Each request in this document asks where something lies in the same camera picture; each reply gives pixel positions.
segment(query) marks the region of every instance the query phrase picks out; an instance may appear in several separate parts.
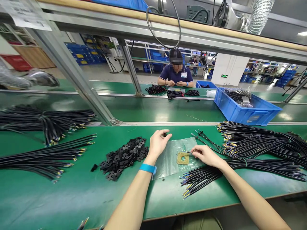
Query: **cable bundle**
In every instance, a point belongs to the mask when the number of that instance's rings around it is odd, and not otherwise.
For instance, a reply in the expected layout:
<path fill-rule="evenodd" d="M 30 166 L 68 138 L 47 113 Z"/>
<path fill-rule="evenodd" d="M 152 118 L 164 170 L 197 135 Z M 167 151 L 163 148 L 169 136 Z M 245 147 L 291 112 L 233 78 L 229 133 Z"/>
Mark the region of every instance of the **cable bundle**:
<path fill-rule="evenodd" d="M 151 85 L 145 89 L 150 95 L 166 92 L 166 88 L 161 85 Z"/>
<path fill-rule="evenodd" d="M 201 130 L 198 130 L 198 131 L 195 130 L 195 132 L 197 133 L 197 136 L 194 135 L 193 133 L 191 134 L 192 136 L 194 136 L 196 139 L 198 139 L 205 145 L 207 144 L 203 140 L 201 140 L 200 137 L 209 141 L 213 145 L 213 147 L 209 146 L 209 148 L 215 151 L 216 153 L 219 153 L 223 156 L 231 158 L 231 159 L 225 159 L 225 161 L 229 164 L 229 166 L 232 169 L 234 170 L 239 169 L 239 168 L 255 169 L 259 171 L 264 171 L 264 172 L 269 172 L 269 173 L 274 173 L 277 175 L 285 176 L 285 177 L 288 177 L 294 180 L 306 182 L 305 178 L 303 177 L 305 176 L 305 174 L 301 173 L 299 169 L 301 165 L 304 166 L 305 164 L 304 162 L 305 155 L 304 157 L 294 158 L 295 156 L 298 156 L 298 154 L 296 153 L 295 155 L 292 150 L 291 153 L 288 153 L 289 154 L 288 157 L 283 157 L 284 159 L 272 159 L 272 160 L 254 159 L 256 156 L 259 155 L 259 151 L 262 152 L 264 149 L 267 150 L 268 147 L 276 146 L 276 144 L 278 144 L 274 142 L 274 145 L 272 145 L 272 143 L 270 142 L 271 140 L 268 140 L 269 144 L 266 144 L 265 140 L 261 140 L 257 142 L 258 144 L 255 144 L 255 145 L 254 145 L 254 143 L 256 143 L 255 139 L 248 141 L 248 143 L 245 146 L 242 146 L 241 148 L 243 151 L 245 151 L 246 153 L 245 155 L 239 154 L 236 150 L 234 150 L 235 147 L 240 146 L 239 143 L 244 143 L 249 137 L 258 138 L 258 137 L 263 137 L 264 135 L 269 136 L 268 134 L 271 134 L 271 135 L 273 134 L 273 135 L 277 135 L 278 138 L 279 137 L 286 138 L 286 141 L 288 142 L 289 142 L 288 138 L 293 140 L 292 141 L 293 146 L 285 147 L 282 145 L 278 145 L 276 148 L 273 148 L 270 150 L 273 152 L 275 151 L 274 154 L 278 156 L 278 154 L 282 155 L 285 153 L 281 151 L 280 148 L 298 149 L 299 145 L 297 144 L 299 142 L 303 143 L 303 146 L 301 146 L 302 149 L 304 149 L 305 146 L 307 146 L 307 143 L 303 139 L 301 139 L 298 135 L 294 133 L 287 133 L 287 134 L 277 133 L 274 131 L 254 128 L 254 127 L 238 124 L 235 122 L 229 122 L 229 121 L 222 122 L 218 126 L 219 126 L 218 130 L 223 133 L 222 135 L 224 136 L 224 139 L 226 139 L 227 141 L 224 144 L 224 145 L 227 145 L 225 149 L 215 144 L 214 142 L 212 142 Z M 246 132 L 246 130 L 248 130 L 250 133 L 249 134 L 240 133 L 240 131 Z M 246 156 L 250 157 L 248 153 L 253 150 L 256 150 L 253 158 L 249 159 L 248 157 L 246 157 Z M 186 192 L 183 194 L 183 197 L 184 197 L 183 199 L 199 191 L 200 189 L 202 189 L 203 187 L 205 187 L 212 181 L 222 177 L 222 175 L 223 174 L 221 173 L 219 169 L 208 166 L 208 165 L 204 165 L 200 168 L 193 169 L 189 171 L 188 173 L 183 174 L 183 176 L 180 177 L 181 179 L 183 179 L 183 182 L 181 182 L 181 186 L 189 184 L 189 186 L 186 188 Z"/>
<path fill-rule="evenodd" d="M 43 131 L 45 145 L 56 144 L 61 138 L 65 138 L 66 131 L 75 131 L 86 128 L 95 120 L 92 110 L 74 111 L 42 111 L 31 106 L 15 106 L 0 112 L 0 130 L 13 131 L 25 134 L 23 131 Z M 42 140 L 25 134 L 35 140 Z"/>
<path fill-rule="evenodd" d="M 225 88 L 225 93 L 241 107 L 253 108 L 250 103 L 252 97 L 250 90 Z"/>
<path fill-rule="evenodd" d="M 169 100 L 173 99 L 174 97 L 184 97 L 185 94 L 182 91 L 171 91 L 167 90 L 167 97 Z"/>
<path fill-rule="evenodd" d="M 307 169 L 307 143 L 300 136 L 251 127 L 232 121 L 218 124 L 224 137 L 225 150 L 236 157 L 254 159 L 268 153 Z"/>
<path fill-rule="evenodd" d="M 198 90 L 194 89 L 194 90 L 189 90 L 185 93 L 185 95 L 187 96 L 199 96 L 199 92 Z"/>
<path fill-rule="evenodd" d="M 92 145 L 96 136 L 92 134 L 74 141 L 50 146 L 47 148 L 25 152 L 21 154 L 0 157 L 0 169 L 16 169 L 37 173 L 57 182 L 64 172 L 61 168 L 68 168 L 74 164 L 63 160 L 77 160 L 86 151 L 84 146 Z"/>
<path fill-rule="evenodd" d="M 306 182 L 306 180 L 303 178 L 305 174 L 301 173 L 299 166 L 292 162 L 279 159 L 247 159 L 243 162 L 237 159 L 225 159 L 225 161 L 234 170 L 241 168 L 255 169 Z M 183 199 L 186 199 L 190 195 L 196 193 L 212 181 L 215 181 L 222 176 L 223 174 L 219 169 L 208 165 L 204 165 L 183 174 L 182 177 L 179 177 L 183 179 L 181 186 L 189 185 L 186 188 L 186 191 L 183 193 Z"/>

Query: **fan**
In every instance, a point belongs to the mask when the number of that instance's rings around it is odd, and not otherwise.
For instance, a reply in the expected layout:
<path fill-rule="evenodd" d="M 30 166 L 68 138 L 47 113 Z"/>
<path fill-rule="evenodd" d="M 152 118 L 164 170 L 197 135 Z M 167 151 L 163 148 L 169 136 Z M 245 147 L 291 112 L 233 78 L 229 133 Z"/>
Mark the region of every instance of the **fan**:
<path fill-rule="evenodd" d="M 213 19 L 213 25 L 233 30 L 244 30 L 247 20 L 244 17 L 236 16 L 231 3 L 231 0 L 223 1 Z"/>

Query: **ceiling light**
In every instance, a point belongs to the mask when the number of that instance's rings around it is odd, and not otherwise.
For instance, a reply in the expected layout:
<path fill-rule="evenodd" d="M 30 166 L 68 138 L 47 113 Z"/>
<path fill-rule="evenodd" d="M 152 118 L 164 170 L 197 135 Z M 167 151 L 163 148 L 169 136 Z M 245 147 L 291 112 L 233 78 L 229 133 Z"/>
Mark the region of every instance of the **ceiling light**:
<path fill-rule="evenodd" d="M 307 31 L 298 33 L 297 35 L 299 35 L 299 36 L 307 36 Z"/>

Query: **hand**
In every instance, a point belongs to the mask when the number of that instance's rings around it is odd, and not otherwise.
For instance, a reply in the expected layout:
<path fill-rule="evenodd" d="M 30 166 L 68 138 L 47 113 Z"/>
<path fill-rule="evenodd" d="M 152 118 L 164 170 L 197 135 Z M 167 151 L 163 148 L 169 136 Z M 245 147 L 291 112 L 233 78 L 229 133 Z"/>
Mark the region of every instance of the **hand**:
<path fill-rule="evenodd" d="M 173 86 L 175 85 L 175 82 L 174 82 L 174 81 L 166 81 L 166 84 L 167 84 L 168 86 L 173 87 Z"/>
<path fill-rule="evenodd" d="M 224 165 L 227 165 L 226 161 L 216 155 L 207 145 L 195 145 L 191 152 L 193 152 L 195 158 L 209 166 L 221 169 Z"/>
<path fill-rule="evenodd" d="M 179 81 L 177 82 L 177 86 L 181 86 L 181 87 L 186 86 L 186 82 Z"/>
<path fill-rule="evenodd" d="M 165 149 L 166 143 L 172 137 L 172 134 L 168 134 L 163 137 L 163 133 L 169 132 L 168 129 L 157 130 L 150 138 L 150 146 L 148 155 L 144 161 L 145 164 L 154 165 L 160 154 Z"/>

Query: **printed notice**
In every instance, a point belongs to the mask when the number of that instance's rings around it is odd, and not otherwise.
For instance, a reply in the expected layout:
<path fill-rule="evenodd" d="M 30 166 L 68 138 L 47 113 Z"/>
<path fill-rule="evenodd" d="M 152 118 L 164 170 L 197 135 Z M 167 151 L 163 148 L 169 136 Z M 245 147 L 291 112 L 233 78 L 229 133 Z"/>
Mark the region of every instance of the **printed notice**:
<path fill-rule="evenodd" d="M 13 18 L 16 26 L 51 31 L 46 20 L 26 2 L 21 2 L 20 0 L 0 0 L 0 5 Z"/>

